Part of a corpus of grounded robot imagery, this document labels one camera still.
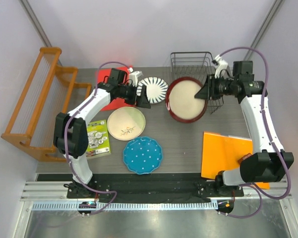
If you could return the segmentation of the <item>blue polka dot plate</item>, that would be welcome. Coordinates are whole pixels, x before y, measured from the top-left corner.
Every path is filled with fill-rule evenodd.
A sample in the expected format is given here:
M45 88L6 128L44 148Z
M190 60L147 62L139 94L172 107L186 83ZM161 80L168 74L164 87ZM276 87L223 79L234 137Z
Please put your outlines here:
M163 160L162 147L156 140L147 136L129 141L122 155L127 169L138 175L152 173L159 168Z

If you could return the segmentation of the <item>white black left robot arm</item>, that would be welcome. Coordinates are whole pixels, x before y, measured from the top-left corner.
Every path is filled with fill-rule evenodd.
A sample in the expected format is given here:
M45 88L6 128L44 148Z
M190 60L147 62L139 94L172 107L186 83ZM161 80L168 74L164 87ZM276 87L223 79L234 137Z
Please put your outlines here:
M78 191L86 198L95 194L96 186L91 182L93 174L89 168L86 151L88 148L87 126L91 120L115 99L123 99L131 106L150 109L147 87L137 94L141 71L132 68L125 72L113 68L110 75L98 82L91 94L75 109L58 113L55 120L53 145L63 154L69 164L73 180L80 183Z

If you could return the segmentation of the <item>dark red rimmed plate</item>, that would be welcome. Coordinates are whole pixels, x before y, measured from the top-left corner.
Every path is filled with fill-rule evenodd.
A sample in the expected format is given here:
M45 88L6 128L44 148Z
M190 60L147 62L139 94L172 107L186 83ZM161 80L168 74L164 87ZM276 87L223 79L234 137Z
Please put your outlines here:
M173 119L182 123L193 123L206 113L208 101L195 98L202 87L199 80L188 76L180 77L170 84L165 105Z

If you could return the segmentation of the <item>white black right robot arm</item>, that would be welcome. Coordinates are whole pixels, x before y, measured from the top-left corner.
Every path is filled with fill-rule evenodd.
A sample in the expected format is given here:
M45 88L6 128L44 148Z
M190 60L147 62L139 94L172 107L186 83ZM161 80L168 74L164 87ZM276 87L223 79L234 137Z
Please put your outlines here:
M241 162L238 169L221 171L214 184L215 192L225 196L232 186L253 182L279 182L294 162L291 152L286 152L275 132L268 108L265 83L256 81L252 61L236 61L231 77L224 77L227 62L213 60L214 74L207 75L205 85L195 95L196 99L214 101L224 95L237 98L253 143L252 155Z

